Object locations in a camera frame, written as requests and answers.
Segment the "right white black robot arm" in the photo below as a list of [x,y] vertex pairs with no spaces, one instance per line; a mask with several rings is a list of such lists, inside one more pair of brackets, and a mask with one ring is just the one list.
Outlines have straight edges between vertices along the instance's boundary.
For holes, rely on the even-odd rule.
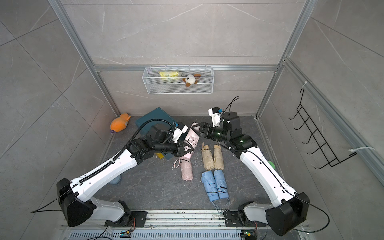
[[247,220],[269,225],[278,236],[283,236],[307,219],[309,197],[298,193],[268,163],[257,143],[242,129],[231,131],[209,123],[193,124],[191,129],[200,137],[225,144],[254,174],[270,198],[271,204],[249,203],[243,208]]

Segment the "teal drawer cabinet yellow base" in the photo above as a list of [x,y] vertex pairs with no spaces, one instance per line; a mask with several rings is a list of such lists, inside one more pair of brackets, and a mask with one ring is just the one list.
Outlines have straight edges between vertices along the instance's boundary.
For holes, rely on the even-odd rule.
[[165,143],[173,142],[172,135],[176,122],[157,108],[143,116],[139,123],[141,125],[131,137],[126,149],[138,163],[141,163],[152,158],[155,153],[162,153],[162,145]]

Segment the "pink umbrella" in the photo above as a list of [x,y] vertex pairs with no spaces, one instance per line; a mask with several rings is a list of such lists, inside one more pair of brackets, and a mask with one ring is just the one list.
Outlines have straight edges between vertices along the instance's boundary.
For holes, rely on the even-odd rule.
[[193,168],[191,160],[186,157],[181,157],[175,160],[173,168],[181,168],[181,176],[184,181],[191,181],[193,179]]
[[[192,143],[193,144],[193,146],[196,148],[196,146],[197,146],[197,144],[198,144],[198,141],[193,141],[193,138],[192,138],[192,129],[190,128],[190,130],[188,131],[188,134],[187,134],[187,136],[185,137],[185,140],[187,140],[187,141],[189,141],[190,143]],[[186,157],[186,158],[188,158],[188,159],[191,159],[191,157],[192,157],[192,155],[186,155],[186,156],[184,156],[184,157]]]

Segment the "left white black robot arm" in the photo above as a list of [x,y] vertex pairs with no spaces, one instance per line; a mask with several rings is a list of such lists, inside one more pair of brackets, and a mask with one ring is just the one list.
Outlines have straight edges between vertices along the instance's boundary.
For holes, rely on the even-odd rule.
[[88,173],[73,180],[63,178],[57,183],[57,201],[69,227],[76,227],[88,220],[105,220],[114,227],[125,227],[132,222],[132,212],[123,201],[108,202],[94,197],[102,187],[134,168],[155,153],[172,154],[182,157],[192,152],[191,144],[180,137],[188,127],[180,122],[153,119],[147,134],[138,137],[140,126],[122,149],[109,160]]

